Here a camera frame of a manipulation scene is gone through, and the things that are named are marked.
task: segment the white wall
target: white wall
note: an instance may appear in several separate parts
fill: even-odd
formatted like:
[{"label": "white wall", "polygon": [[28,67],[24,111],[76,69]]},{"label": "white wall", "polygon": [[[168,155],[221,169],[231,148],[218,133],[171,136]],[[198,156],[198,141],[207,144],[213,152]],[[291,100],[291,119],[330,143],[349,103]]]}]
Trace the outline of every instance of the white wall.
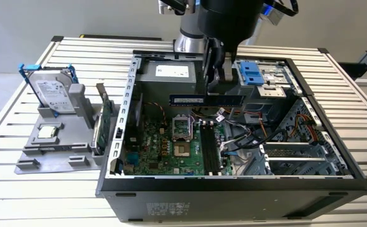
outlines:
[{"label": "white wall", "polygon": [[338,61],[367,50],[367,0],[298,0],[299,14],[265,25],[258,45],[325,47]]},{"label": "white wall", "polygon": [[[257,44],[326,47],[338,60],[355,61],[367,50],[367,0],[298,1],[299,15],[265,25]],[[178,31],[179,17],[159,15],[156,0],[0,0],[0,72],[35,63],[54,35],[172,40]]]},{"label": "white wall", "polygon": [[159,14],[156,0],[0,0],[0,72],[34,64],[52,36],[160,37],[179,33],[179,17]]}]

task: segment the gray parts tray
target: gray parts tray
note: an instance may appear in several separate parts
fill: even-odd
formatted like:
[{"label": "gray parts tray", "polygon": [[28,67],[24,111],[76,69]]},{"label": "gray parts tray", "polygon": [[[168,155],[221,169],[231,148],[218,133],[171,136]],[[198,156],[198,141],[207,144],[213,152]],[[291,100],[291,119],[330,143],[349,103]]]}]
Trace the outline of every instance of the gray parts tray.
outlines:
[{"label": "gray parts tray", "polygon": [[[100,113],[100,105],[92,105],[96,112],[95,117]],[[46,122],[39,117],[35,124],[32,135],[39,134],[43,126],[62,124],[58,131],[59,143],[58,148],[28,148],[24,147],[22,158],[16,164],[16,174],[54,173],[79,170],[98,170],[102,168],[103,155],[95,155],[92,141],[95,129],[87,127],[83,117],[75,115],[60,115],[59,122]],[[115,128],[116,117],[111,118],[111,129]],[[34,142],[35,137],[31,136],[28,144]]]}]

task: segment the metal frame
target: metal frame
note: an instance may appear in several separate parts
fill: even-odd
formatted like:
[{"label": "metal frame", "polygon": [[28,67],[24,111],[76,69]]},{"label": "metal frame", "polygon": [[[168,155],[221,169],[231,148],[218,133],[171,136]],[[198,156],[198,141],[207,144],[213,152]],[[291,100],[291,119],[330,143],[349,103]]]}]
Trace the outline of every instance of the metal frame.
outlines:
[{"label": "metal frame", "polygon": [[[134,90],[134,78],[136,77],[136,71],[143,61],[151,61],[160,58],[160,55],[166,59],[175,59],[175,61],[192,61],[192,59],[186,58],[186,53],[168,53],[168,52],[135,52],[131,68],[128,71],[128,84],[124,95],[124,102],[122,105],[120,113],[123,109],[128,112],[130,101],[132,97]],[[267,202],[266,216],[269,219],[311,219],[322,215],[325,212],[333,210],[335,207],[347,203],[367,194],[367,179],[359,169],[351,154],[347,151],[345,144],[333,129],[333,125],[325,115],[325,112],[313,96],[313,91],[310,86],[301,75],[298,68],[294,65],[291,59],[279,59],[285,61],[291,70],[291,74],[295,76],[298,84],[303,90],[306,99],[303,101],[310,103],[307,108],[315,110],[315,114],[319,117],[323,128],[327,131],[327,141],[331,143],[331,150],[335,152],[335,157],[338,157],[337,151],[342,153],[346,160],[349,168],[343,169],[345,176],[258,176],[254,179],[254,176],[163,176],[163,175],[150,175],[150,176],[135,176],[135,175],[115,175],[111,173],[120,174],[119,163],[124,158],[123,154],[123,139],[126,133],[126,119],[118,120],[116,131],[120,131],[120,137],[116,138],[112,144],[112,150],[108,157],[108,167],[103,168],[103,172],[99,179],[98,193],[107,197],[111,207],[119,212],[119,218],[123,222],[126,221],[194,221],[194,220],[211,220],[215,216],[219,216],[219,220],[234,220],[233,215],[222,212],[218,209],[211,208],[210,212],[203,216],[197,215],[199,207],[202,205],[198,203],[195,198],[202,197],[205,192],[209,192],[213,195],[213,192],[226,192],[225,198],[215,198],[209,201],[210,207],[218,207],[221,202],[226,200],[234,200],[235,195],[233,192],[242,193],[247,197],[258,200],[255,195],[263,192],[265,197],[274,198],[282,197],[285,194],[287,198],[299,198],[301,193],[309,194],[309,199],[299,198],[299,204],[294,205],[289,210],[274,211],[275,205],[270,204],[270,199],[265,199]],[[179,201],[192,204],[192,211],[186,216],[175,216],[174,214],[156,217],[151,213],[150,209],[146,208],[143,203],[152,204],[164,204],[178,202],[178,199],[171,199],[172,195],[178,196]],[[233,203],[234,206],[241,207],[245,202]],[[257,214],[254,219],[263,219],[265,214],[259,214],[259,208],[253,207],[247,212],[239,212],[238,218],[251,219],[250,213]]]}]

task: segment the wire bundle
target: wire bundle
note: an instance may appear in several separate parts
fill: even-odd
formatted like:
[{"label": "wire bundle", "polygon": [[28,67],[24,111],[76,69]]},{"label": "wire bundle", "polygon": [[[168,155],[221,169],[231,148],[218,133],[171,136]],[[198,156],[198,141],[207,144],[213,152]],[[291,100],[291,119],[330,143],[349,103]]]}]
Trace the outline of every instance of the wire bundle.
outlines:
[{"label": "wire bundle", "polygon": [[267,137],[267,134],[266,134],[266,130],[265,130],[265,124],[263,124],[263,119],[262,119],[262,113],[261,112],[249,112],[249,111],[245,111],[245,113],[246,114],[257,114],[258,116],[259,116],[259,124],[261,124],[261,129],[262,129],[262,131],[265,132],[265,137]]},{"label": "wire bundle", "polygon": [[160,108],[160,110],[163,112],[163,123],[164,123],[164,125],[167,125],[167,117],[166,117],[164,108],[158,103],[146,103],[146,105],[155,105],[155,106],[158,106]]},{"label": "wire bundle", "polygon": [[[299,118],[303,118],[303,121],[305,121],[305,122],[306,122],[306,121],[311,121],[311,118],[310,118],[307,115],[305,115],[305,114],[298,114],[297,117],[295,117],[295,127],[293,128],[293,131],[291,131],[291,133],[290,133],[290,137],[291,137],[291,136],[295,134],[295,132],[297,132],[297,129],[298,129],[298,119],[299,119]],[[307,127],[307,130],[309,130],[310,134],[311,134],[313,140],[314,140],[314,141],[318,141],[318,135],[317,135],[317,133],[315,133],[315,131],[314,131],[314,129],[313,129],[313,126],[306,124],[306,127]]]}]

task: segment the slotted aluminum surface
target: slotted aluminum surface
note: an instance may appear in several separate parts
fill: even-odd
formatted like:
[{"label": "slotted aluminum surface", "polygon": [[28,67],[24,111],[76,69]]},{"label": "slotted aluminum surface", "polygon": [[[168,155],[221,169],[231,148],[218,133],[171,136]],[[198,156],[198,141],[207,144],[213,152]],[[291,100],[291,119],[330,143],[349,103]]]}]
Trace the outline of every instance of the slotted aluminum surface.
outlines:
[{"label": "slotted aluminum surface", "polygon": [[[120,102],[132,50],[172,51],[171,42],[64,38],[51,43],[38,63],[72,63],[86,95],[100,103],[95,84]],[[367,176],[367,97],[333,58],[317,49],[242,46],[239,55],[291,58]],[[23,83],[0,113],[0,226],[116,226],[106,199],[95,198],[99,171],[16,175],[15,166],[38,119],[38,99]],[[186,223],[211,225],[367,226],[367,196],[310,221]]]}]

